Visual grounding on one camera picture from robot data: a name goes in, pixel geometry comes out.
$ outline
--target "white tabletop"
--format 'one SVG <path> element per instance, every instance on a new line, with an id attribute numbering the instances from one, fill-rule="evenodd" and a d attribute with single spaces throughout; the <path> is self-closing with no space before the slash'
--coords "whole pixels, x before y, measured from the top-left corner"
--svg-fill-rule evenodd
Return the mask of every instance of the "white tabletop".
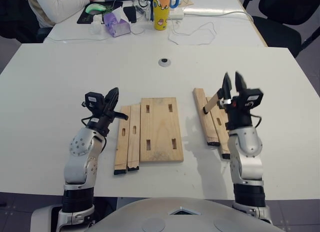
<path id="1" fill-rule="evenodd" d="M 243 11 L 238 0 L 191 0 L 194 5 L 185 8 L 185 11 L 211 11 L 215 14 L 227 13 L 230 11 Z M 125 1 L 123 6 L 131 6 L 132 1 Z M 177 32 L 191 33 L 199 26 L 213 22 L 216 31 L 215 38 L 209 32 L 212 25 L 206 25 L 203 29 L 192 36 L 174 36 L 172 23 L 169 21 L 168 29 L 156 31 L 153 23 L 141 18 L 137 23 L 132 24 L 131 30 L 139 35 L 127 34 L 113 38 L 103 26 L 99 34 L 90 33 L 90 24 L 77 24 L 82 11 L 79 11 L 67 20 L 54 26 L 45 43 L 107 43 L 107 44 L 174 44 L 168 40 L 168 36 L 174 38 L 178 44 L 201 44 L 210 43 L 213 46 L 264 46 L 253 24 L 244 14 L 230 14 L 223 17 L 185 16 L 180 24 L 174 23 Z"/>
<path id="2" fill-rule="evenodd" d="M 162 57 L 171 66 L 160 67 Z M 204 139 L 192 96 L 213 95 L 224 73 L 238 70 L 265 96 L 253 114 L 263 142 L 266 198 L 320 198 L 320 100 L 285 48 L 147 45 L 23 44 L 0 75 L 0 191 L 62 195 L 69 142 L 90 116 L 89 91 L 119 87 L 119 103 L 176 97 L 184 162 L 140 164 L 114 176 L 119 121 L 99 157 L 95 195 L 232 199 L 229 164 Z"/>

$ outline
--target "white sleeve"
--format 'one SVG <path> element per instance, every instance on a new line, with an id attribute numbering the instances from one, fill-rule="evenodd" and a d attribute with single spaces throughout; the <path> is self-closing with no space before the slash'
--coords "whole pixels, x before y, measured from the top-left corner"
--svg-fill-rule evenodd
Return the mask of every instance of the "white sleeve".
<path id="1" fill-rule="evenodd" d="M 72 16 L 90 2 L 90 0 L 37 0 L 47 17 L 59 23 Z"/>

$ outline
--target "wood piece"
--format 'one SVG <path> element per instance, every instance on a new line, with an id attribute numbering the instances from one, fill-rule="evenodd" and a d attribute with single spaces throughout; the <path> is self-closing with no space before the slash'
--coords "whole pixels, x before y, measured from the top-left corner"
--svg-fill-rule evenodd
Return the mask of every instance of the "wood piece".
<path id="1" fill-rule="evenodd" d="M 120 112 L 129 116 L 129 119 L 119 121 L 118 140 L 114 160 L 114 175 L 125 174 L 127 172 L 130 106 L 122 106 Z"/>
<path id="2" fill-rule="evenodd" d="M 203 111 L 204 113 L 208 113 L 211 111 L 211 109 L 217 105 L 219 98 L 218 98 L 218 94 L 216 93 L 212 98 L 207 98 L 207 104 L 204 106 Z"/>
<path id="3" fill-rule="evenodd" d="M 211 100 L 210 97 L 207 97 L 206 99 L 208 102 Z M 228 115 L 226 114 L 225 110 L 220 109 L 218 105 L 215 105 L 211 109 L 210 115 L 213 120 L 215 131 L 219 138 L 220 148 L 221 148 L 221 157 L 223 159 L 228 160 L 230 159 L 230 151 L 228 148 L 229 134 L 226 129 L 226 122 L 228 122 Z"/>
<path id="4" fill-rule="evenodd" d="M 140 161 L 183 161 L 178 107 L 175 98 L 141 101 Z"/>
<path id="5" fill-rule="evenodd" d="M 140 159 L 140 105 L 132 105 L 130 108 L 130 128 L 128 145 L 128 171 L 139 169 Z"/>
<path id="6" fill-rule="evenodd" d="M 212 117 L 209 113 L 204 113 L 204 106 L 207 104 L 204 90 L 202 88 L 195 88 L 193 94 L 207 144 L 209 146 L 220 146 Z"/>

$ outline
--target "purple box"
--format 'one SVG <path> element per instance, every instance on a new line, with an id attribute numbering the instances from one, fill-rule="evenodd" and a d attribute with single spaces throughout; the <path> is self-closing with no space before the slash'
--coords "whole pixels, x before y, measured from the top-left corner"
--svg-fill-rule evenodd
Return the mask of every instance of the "purple box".
<path id="1" fill-rule="evenodd" d="M 112 12 L 105 14 L 103 19 L 107 30 L 113 37 L 121 36 L 131 32 L 130 24 L 123 19 L 118 22 L 116 16 Z"/>

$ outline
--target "yellow cartoon cup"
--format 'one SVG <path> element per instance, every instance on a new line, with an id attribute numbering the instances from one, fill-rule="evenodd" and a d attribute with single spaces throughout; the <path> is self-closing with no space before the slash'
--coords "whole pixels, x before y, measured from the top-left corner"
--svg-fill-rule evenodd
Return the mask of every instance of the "yellow cartoon cup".
<path id="1" fill-rule="evenodd" d="M 175 4 L 171 4 L 172 0 L 153 0 L 154 28 L 156 30 L 165 30 L 167 28 L 167 20 L 169 10 L 179 5 L 179 0 L 175 0 Z"/>

